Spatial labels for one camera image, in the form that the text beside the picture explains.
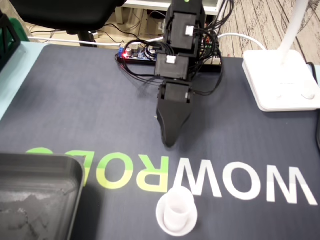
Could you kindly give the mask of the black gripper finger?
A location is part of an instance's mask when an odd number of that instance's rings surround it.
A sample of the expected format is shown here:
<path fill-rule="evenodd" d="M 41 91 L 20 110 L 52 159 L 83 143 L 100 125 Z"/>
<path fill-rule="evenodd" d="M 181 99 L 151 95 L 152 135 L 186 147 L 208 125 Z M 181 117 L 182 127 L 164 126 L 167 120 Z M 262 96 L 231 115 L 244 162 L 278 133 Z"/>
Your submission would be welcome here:
<path fill-rule="evenodd" d="M 165 146 L 171 148 L 178 140 L 183 125 L 189 119 L 193 105 L 158 99 L 158 107 L 164 122 Z"/>

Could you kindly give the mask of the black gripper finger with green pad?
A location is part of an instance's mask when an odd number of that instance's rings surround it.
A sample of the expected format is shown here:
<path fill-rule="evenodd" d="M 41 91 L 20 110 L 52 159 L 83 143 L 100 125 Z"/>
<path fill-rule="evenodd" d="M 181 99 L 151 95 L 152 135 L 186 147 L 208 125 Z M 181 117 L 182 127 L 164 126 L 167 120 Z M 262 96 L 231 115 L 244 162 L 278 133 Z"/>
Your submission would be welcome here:
<path fill-rule="evenodd" d="M 163 120 L 163 116 L 162 116 L 161 110 L 160 110 L 160 108 L 158 106 L 156 108 L 156 116 L 157 116 L 158 123 L 160 125 L 161 140 L 162 140 L 162 143 L 165 145 L 166 144 L 165 125 L 164 125 L 164 120 Z"/>

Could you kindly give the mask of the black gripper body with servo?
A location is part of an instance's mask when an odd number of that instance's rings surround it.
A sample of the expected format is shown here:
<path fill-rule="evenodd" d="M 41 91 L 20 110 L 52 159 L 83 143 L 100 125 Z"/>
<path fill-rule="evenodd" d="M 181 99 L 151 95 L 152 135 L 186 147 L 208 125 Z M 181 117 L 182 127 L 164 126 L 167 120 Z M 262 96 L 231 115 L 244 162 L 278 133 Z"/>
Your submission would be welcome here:
<path fill-rule="evenodd" d="M 159 87 L 158 98 L 177 103 L 191 103 L 192 84 L 180 80 L 164 80 Z"/>

